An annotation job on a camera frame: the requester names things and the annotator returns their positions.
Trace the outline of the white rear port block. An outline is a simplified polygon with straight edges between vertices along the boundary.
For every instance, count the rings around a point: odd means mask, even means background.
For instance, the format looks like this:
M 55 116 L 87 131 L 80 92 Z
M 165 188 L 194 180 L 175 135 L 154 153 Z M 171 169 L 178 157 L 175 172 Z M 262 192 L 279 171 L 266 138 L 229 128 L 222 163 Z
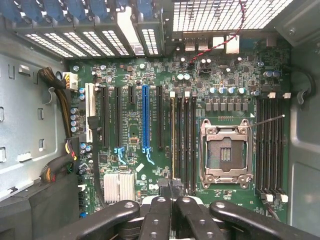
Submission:
M 212 45 L 216 46 L 221 44 L 224 41 L 228 41 L 231 39 L 232 35 L 227 36 L 214 36 L 212 38 Z M 215 49 L 213 49 L 214 53 L 226 53 L 226 54 L 238 54 L 240 52 L 240 36 L 236 35 L 235 38 L 230 40 L 229 42 L 222 44 Z

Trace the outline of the silver CPU socket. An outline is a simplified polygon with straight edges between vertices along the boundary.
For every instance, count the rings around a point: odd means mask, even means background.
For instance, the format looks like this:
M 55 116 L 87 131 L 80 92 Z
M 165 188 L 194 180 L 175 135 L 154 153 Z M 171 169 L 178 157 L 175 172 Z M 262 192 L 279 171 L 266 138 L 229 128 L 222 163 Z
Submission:
M 238 125 L 213 125 L 206 118 L 199 128 L 199 177 L 202 187 L 238 184 L 247 189 L 253 180 L 253 131 L 248 119 Z

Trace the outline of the green motherboard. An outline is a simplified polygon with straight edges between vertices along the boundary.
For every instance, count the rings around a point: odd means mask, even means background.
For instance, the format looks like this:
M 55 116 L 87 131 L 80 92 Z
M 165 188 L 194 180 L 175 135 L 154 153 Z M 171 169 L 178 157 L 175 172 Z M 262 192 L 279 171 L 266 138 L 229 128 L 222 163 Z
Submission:
M 185 180 L 184 157 L 184 101 L 189 98 L 189 188 L 182 194 L 199 198 L 205 206 L 215 200 L 226 200 L 282 222 L 287 221 L 289 197 L 287 193 L 289 106 L 293 96 L 290 87 L 290 48 L 278 41 L 265 46 L 262 41 L 245 40 L 238 54 L 212 52 L 192 60 L 192 54 L 177 52 L 161 58 L 133 58 L 115 60 L 76 61 L 70 72 L 78 75 L 78 91 L 71 94 L 71 143 L 77 159 L 74 167 L 78 178 L 79 216 L 85 218 L 104 206 L 104 175 L 107 173 L 134 174 L 135 202 L 141 204 L 147 197 L 159 195 L 160 179 L 173 180 L 171 165 L 171 101 L 175 92 L 175 178 L 177 178 L 177 100 L 181 108 L 181 183 Z M 95 85 L 95 116 L 88 117 L 92 142 L 86 141 L 85 83 Z M 147 161 L 142 151 L 142 85 L 149 86 L 151 158 Z M 135 104 L 128 103 L 128 86 L 135 87 Z M 163 88 L 163 149 L 157 145 L 156 87 Z M 109 96 L 109 148 L 102 146 L 101 88 L 107 87 Z M 115 153 L 115 87 L 121 87 L 122 145 L 126 165 Z M 196 192 L 191 195 L 191 100 L 196 97 Z M 213 125 L 238 125 L 248 119 L 256 123 L 257 99 L 269 99 L 272 118 L 277 120 L 277 178 L 276 190 L 280 198 L 273 202 L 260 199 L 256 192 L 256 126 L 253 132 L 253 180 L 248 188 L 238 184 L 213 184 L 203 188 L 199 174 L 199 132 L 204 119 Z M 171 183 L 172 196 L 179 191 Z

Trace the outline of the rear fan grille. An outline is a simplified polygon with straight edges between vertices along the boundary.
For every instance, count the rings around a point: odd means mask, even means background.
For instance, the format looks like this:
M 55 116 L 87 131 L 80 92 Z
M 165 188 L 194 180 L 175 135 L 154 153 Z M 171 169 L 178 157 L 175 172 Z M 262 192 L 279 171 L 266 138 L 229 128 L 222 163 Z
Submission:
M 174 3 L 173 32 L 263 29 L 293 0 L 188 0 Z

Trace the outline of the blue expansion slot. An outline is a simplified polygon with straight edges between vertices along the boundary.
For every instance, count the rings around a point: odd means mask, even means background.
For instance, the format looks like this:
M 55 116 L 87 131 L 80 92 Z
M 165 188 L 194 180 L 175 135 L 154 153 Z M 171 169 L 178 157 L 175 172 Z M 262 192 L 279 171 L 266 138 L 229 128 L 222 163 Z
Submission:
M 150 146 L 150 133 L 151 133 L 151 124 L 150 124 L 150 88 L 147 84 L 142 85 L 142 152 L 145 154 L 147 161 L 155 165 L 155 162 L 152 160 L 151 152 L 152 147 Z

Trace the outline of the thin metal locking lever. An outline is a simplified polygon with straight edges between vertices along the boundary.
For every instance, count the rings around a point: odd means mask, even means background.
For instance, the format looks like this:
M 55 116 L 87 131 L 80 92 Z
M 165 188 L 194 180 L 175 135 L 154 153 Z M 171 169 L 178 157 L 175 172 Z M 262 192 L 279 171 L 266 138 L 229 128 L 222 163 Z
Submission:
M 260 121 L 260 122 L 256 122 L 252 125 L 248 125 L 248 128 L 253 128 L 253 127 L 256 127 L 256 126 L 259 126 L 259 125 L 263 125 L 263 124 L 266 124 L 266 123 L 269 123 L 269 122 L 272 122 L 272 121 L 276 121 L 276 120 L 279 120 L 279 119 L 282 119 L 282 118 L 285 118 L 285 114 L 282 114 L 282 115 L 279 115 L 279 116 L 276 116 L 276 117 L 272 117 L 272 118 L 269 118 L 269 119 L 266 119 L 266 120 L 263 120 L 263 121 Z

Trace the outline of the short black expansion slot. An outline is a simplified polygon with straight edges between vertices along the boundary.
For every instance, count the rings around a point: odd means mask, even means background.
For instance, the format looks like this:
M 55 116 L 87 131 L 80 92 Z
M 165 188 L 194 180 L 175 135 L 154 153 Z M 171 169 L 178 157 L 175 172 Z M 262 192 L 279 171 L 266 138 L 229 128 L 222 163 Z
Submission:
M 135 104 L 135 87 L 133 85 L 128 86 L 128 103 L 131 105 Z

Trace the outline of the black plastic drive shroud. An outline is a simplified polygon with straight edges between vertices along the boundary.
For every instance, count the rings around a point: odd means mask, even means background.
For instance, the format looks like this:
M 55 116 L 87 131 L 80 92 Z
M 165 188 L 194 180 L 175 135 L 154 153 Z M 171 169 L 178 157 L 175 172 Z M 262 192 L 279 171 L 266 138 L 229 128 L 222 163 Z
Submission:
M 36 240 L 79 219 L 78 179 L 38 182 L 0 201 L 0 240 Z

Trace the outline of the silver rear port block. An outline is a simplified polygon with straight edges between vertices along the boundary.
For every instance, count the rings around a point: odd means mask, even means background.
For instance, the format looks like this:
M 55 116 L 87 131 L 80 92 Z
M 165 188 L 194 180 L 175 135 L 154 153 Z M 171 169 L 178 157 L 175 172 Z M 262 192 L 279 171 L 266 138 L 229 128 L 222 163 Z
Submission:
M 205 51 L 209 48 L 209 42 L 207 38 L 186 38 L 185 39 L 185 51 Z

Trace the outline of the white expansion slot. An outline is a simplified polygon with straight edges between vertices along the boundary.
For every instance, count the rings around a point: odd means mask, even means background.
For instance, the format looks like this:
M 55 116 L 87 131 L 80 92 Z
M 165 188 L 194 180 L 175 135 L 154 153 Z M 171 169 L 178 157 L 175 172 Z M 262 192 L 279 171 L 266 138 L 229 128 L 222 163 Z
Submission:
M 86 142 L 93 142 L 92 130 L 89 126 L 88 117 L 96 115 L 96 92 L 93 83 L 85 83 L 85 134 Z

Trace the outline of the silver finned heat sink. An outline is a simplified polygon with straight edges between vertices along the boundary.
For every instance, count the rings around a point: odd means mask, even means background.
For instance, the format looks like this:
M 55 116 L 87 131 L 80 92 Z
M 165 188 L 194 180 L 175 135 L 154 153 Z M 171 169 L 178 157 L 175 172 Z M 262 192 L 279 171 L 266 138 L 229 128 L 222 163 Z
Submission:
M 103 176 L 103 190 L 105 203 L 135 201 L 135 175 L 133 173 L 106 173 Z

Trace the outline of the long black expansion slot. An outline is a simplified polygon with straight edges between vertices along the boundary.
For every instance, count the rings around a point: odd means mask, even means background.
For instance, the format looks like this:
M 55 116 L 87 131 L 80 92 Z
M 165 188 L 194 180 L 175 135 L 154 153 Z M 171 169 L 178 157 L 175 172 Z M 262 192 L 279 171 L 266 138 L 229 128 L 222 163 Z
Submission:
M 121 164 L 126 165 L 126 161 L 123 156 L 125 148 L 122 144 L 122 90 L 121 87 L 116 86 L 114 88 L 114 130 L 115 130 L 115 147 L 114 152 L 118 156 L 118 160 Z
M 163 87 L 158 85 L 156 87 L 156 123 L 157 123 L 157 147 L 163 149 L 164 147 L 164 121 L 163 121 Z
M 102 147 L 109 148 L 109 91 L 106 86 L 101 88 L 101 100 L 100 100 L 100 120 L 101 120 L 101 135 L 102 135 Z

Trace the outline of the grey metal PC case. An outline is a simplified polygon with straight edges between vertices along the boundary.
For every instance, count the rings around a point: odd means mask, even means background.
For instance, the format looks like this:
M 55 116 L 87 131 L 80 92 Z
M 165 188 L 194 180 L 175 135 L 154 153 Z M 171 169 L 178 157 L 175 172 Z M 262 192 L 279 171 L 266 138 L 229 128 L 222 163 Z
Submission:
M 191 59 L 240 36 L 290 49 L 287 220 L 320 237 L 320 0 L 293 0 L 264 28 L 174 32 L 174 3 L 188 0 L 0 0 L 0 202 L 41 182 L 75 175 L 71 143 L 73 90 L 48 87 L 38 70 L 61 79 L 75 62 Z M 232 35 L 213 46 L 213 37 Z M 185 51 L 185 39 L 207 38 L 208 49 Z M 169 240 L 176 231 L 172 196 Z

